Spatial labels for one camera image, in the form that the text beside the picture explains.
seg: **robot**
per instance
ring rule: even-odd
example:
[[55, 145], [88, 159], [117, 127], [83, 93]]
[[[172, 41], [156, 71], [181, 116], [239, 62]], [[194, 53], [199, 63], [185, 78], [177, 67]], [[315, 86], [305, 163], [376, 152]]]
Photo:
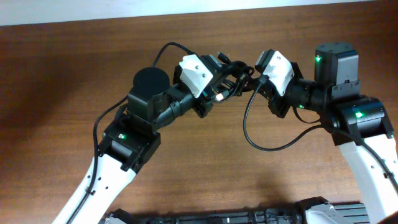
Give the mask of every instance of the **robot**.
[[[170, 45], [188, 54], [175, 67], [173, 85], [170, 85], [169, 76], [155, 67]], [[398, 173], [396, 142], [383, 104], [377, 98], [359, 94], [358, 60], [358, 52], [351, 44], [321, 44], [315, 51], [315, 78], [305, 80], [297, 63], [288, 61], [272, 49], [263, 51], [253, 68], [239, 60], [231, 61], [222, 53], [217, 59], [212, 55], [199, 56], [175, 42], [166, 44], [150, 67], [137, 72], [130, 92], [96, 120], [93, 130], [95, 154], [90, 168], [53, 223], [99, 223], [115, 197], [133, 181], [160, 146], [158, 129], [170, 125], [190, 109], [204, 118], [214, 104], [225, 103], [250, 91], [253, 93], [243, 120], [248, 143], [262, 151], [279, 151], [314, 129], [325, 129], [347, 160], [363, 204], [339, 207], [318, 197], [297, 202], [293, 211], [283, 210], [282, 213], [271, 209], [241, 213], [240, 216], [222, 214], [191, 219], [136, 219], [116, 210], [101, 222], [179, 224], [185, 220], [219, 224], [313, 224], [382, 221], [398, 211], [398, 184], [394, 175]], [[260, 73], [258, 77], [254, 75], [255, 71]], [[284, 146], [258, 146], [246, 131], [249, 109], [256, 95], [268, 100], [270, 111], [278, 118], [284, 118], [292, 107], [296, 117], [305, 123], [297, 108], [317, 112], [320, 119], [310, 123], [320, 124], [306, 129]], [[117, 107], [114, 121], [105, 129], [98, 144], [99, 121]], [[352, 219], [356, 215], [350, 214], [365, 219]]]

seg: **cable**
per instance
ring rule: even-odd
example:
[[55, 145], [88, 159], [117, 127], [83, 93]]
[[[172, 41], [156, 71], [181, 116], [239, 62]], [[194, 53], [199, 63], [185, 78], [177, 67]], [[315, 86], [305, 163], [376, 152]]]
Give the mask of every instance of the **cable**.
[[248, 142], [249, 142], [249, 144], [250, 144], [251, 146], [255, 147], [256, 149], [259, 149], [259, 150], [262, 150], [262, 151], [267, 151], [267, 152], [269, 152], [269, 151], [270, 151], [270, 152], [279, 151], [279, 150], [285, 149], [285, 148], [287, 148], [287, 147], [293, 145], [293, 144], [296, 143], [298, 140], [300, 140], [303, 136], [305, 136], [307, 133], [309, 133], [310, 131], [313, 131], [313, 130], [315, 130], [315, 129], [318, 129], [318, 128], [323, 128], [323, 129], [325, 129], [325, 130], [327, 130], [327, 131], [329, 131], [329, 132], [331, 132], [331, 133], [342, 134], [342, 135], [344, 135], [344, 136], [350, 138], [351, 140], [353, 140], [357, 145], [363, 146], [366, 150], [368, 150], [368, 152], [369, 152], [370, 154], [372, 154], [372, 156], [375, 158], [375, 160], [377, 160], [377, 162], [378, 162], [378, 163], [380, 164], [380, 166], [382, 167], [383, 171], [386, 173], [386, 175], [387, 175], [388, 178], [390, 179], [393, 188], [395, 189], [396, 193], [398, 194], [398, 183], [397, 183], [397, 181], [396, 181], [396, 179], [395, 179], [395, 177], [394, 177], [394, 173], [392, 173], [392, 172], [389, 170], [389, 168], [386, 166], [386, 164], [385, 164], [384, 161], [380, 158], [380, 156], [379, 156], [369, 145], [367, 145], [367, 144], [365, 143], [364, 139], [358, 138], [358, 137], [356, 137], [356, 136], [354, 136], [354, 135], [352, 135], [352, 134], [350, 134], [350, 133], [347, 133], [346, 131], [343, 131], [343, 130], [340, 130], [340, 129], [337, 129], [337, 128], [331, 128], [331, 127], [329, 127], [329, 126], [325, 126], [325, 125], [319, 124], [319, 125], [315, 125], [315, 126], [312, 126], [312, 127], [308, 128], [308, 129], [306, 129], [306, 130], [303, 131], [301, 134], [299, 134], [295, 139], [293, 139], [293, 141], [291, 141], [291, 142], [289, 142], [289, 143], [287, 143], [286, 145], [281, 146], [281, 147], [277, 147], [277, 148], [264, 148], [264, 147], [258, 146], [258, 145], [255, 144], [254, 142], [252, 142], [251, 139], [250, 139], [249, 136], [248, 136], [248, 132], [247, 132], [247, 129], [246, 129], [246, 122], [247, 122], [247, 119], [248, 119], [249, 109], [250, 109], [250, 107], [251, 107], [251, 105], [252, 105], [252, 103], [253, 103], [253, 101], [254, 101], [254, 97], [256, 97], [256, 95], [257, 95], [257, 93], [258, 93], [258, 91], [259, 91], [259, 89], [260, 89], [261, 86], [262, 86], [262, 84], [258, 85], [258, 87], [256, 88], [256, 90], [254, 90], [254, 93], [252, 94], [252, 96], [251, 96], [251, 98], [250, 98], [250, 100], [249, 100], [249, 103], [248, 103], [248, 105], [247, 105], [247, 107], [246, 107], [246, 110], [245, 110], [245, 112], [244, 112], [244, 118], [243, 118], [243, 132], [244, 132], [244, 137], [246, 138], [246, 140], [248, 140]]
[[305, 124], [315, 124], [315, 123], [317, 123], [317, 122], [320, 121], [320, 119], [318, 119], [318, 120], [316, 120], [316, 121], [311, 121], [311, 122], [304, 121], [304, 120], [300, 117], [299, 112], [297, 112], [297, 108], [296, 108], [296, 107], [293, 107], [293, 112], [294, 112], [294, 115], [296, 115], [296, 118], [299, 119], [301, 122], [303, 122], [303, 123], [305, 123]]
[[86, 190], [86, 194], [84, 195], [84, 197], [81, 199], [79, 205], [77, 206], [77, 208], [75, 209], [75, 211], [72, 213], [72, 215], [70, 216], [70, 218], [67, 221], [67, 224], [71, 224], [73, 219], [76, 217], [77, 213], [80, 211], [80, 209], [82, 208], [82, 206], [84, 205], [84, 203], [86, 202], [88, 196], [91, 194], [91, 190], [93, 190], [94, 187], [94, 182], [96, 179], [96, 175], [97, 175], [97, 168], [98, 168], [98, 139], [97, 139], [97, 129], [98, 129], [98, 124], [100, 123], [101, 119], [107, 114], [109, 113], [111, 110], [115, 109], [116, 107], [118, 107], [119, 105], [121, 105], [125, 100], [127, 99], [127, 96], [125, 96], [121, 101], [119, 101], [118, 103], [116, 103], [115, 105], [113, 105], [112, 107], [108, 108], [106, 111], [104, 111], [95, 121], [94, 123], [94, 128], [93, 128], [93, 140], [94, 140], [94, 165], [93, 165], [93, 174], [91, 175], [91, 181], [90, 184]]
[[155, 58], [155, 60], [154, 60], [154, 63], [152, 63], [151, 67], [155, 67], [155, 65], [156, 65], [157, 61], [159, 61], [160, 56], [162, 55], [163, 51], [164, 51], [168, 46], [170, 46], [170, 45], [179, 47], [180, 49], [184, 50], [184, 51], [185, 51], [187, 54], [189, 54], [189, 55], [194, 54], [193, 51], [191, 51], [190, 49], [184, 47], [184, 46], [181, 45], [181, 44], [178, 44], [178, 43], [176, 43], [176, 42], [169, 42], [169, 43], [165, 44], [165, 45], [161, 48], [161, 50], [159, 51], [159, 53], [157, 54], [157, 56], [156, 56], [156, 58]]

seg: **green light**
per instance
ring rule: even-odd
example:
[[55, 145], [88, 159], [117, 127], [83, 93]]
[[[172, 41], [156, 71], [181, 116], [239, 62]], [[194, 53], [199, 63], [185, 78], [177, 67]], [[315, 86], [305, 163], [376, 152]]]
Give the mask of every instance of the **green light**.
[[356, 117], [356, 118], [362, 118], [362, 117], [363, 117], [363, 114], [362, 114], [361, 112], [356, 112], [356, 113], [355, 113], [355, 117]]
[[126, 135], [125, 135], [125, 134], [119, 134], [118, 138], [119, 138], [119, 139], [125, 139], [125, 138], [126, 138]]

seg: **white wall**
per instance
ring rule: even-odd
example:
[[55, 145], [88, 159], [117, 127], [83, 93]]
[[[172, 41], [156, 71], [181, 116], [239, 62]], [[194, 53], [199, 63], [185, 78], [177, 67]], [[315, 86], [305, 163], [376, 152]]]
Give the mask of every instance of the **white wall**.
[[366, 0], [0, 0], [0, 26]]

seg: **tabletop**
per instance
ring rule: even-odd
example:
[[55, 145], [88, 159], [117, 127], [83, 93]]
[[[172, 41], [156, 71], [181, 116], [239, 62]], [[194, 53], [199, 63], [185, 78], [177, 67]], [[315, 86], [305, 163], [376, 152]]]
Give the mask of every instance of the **tabletop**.
[[[263, 50], [279, 50], [306, 79], [313, 79], [318, 45], [350, 42], [359, 52], [361, 93], [379, 98], [397, 129], [397, 13], [396, 1], [377, 1], [0, 27], [2, 223], [52, 222], [90, 165], [96, 117], [126, 95], [134, 74], [170, 41], [250, 65]], [[182, 56], [170, 47], [157, 66], [171, 77]], [[279, 152], [251, 147], [242, 129], [249, 97], [215, 105], [203, 119], [189, 111], [161, 129], [162, 144], [109, 210], [220, 212], [315, 196], [361, 199], [324, 130]], [[285, 119], [271, 114], [260, 97], [248, 119], [261, 146], [280, 146], [306, 128], [291, 110]]]

